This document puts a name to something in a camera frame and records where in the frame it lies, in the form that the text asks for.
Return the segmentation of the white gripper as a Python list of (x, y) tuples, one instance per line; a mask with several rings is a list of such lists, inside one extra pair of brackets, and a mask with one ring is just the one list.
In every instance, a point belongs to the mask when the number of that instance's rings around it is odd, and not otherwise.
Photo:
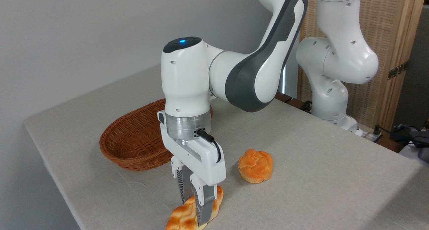
[(158, 111), (158, 120), (164, 146), (174, 155), (171, 168), (173, 178), (178, 183), (181, 201), (184, 204), (194, 193), (197, 221), (202, 226), (210, 221), (213, 201), (217, 198), (216, 184), (226, 178), (223, 151), (220, 150), (221, 160), (218, 161), (216, 146), (202, 137), (188, 140), (187, 145), (183, 145), (168, 135), (164, 111)]

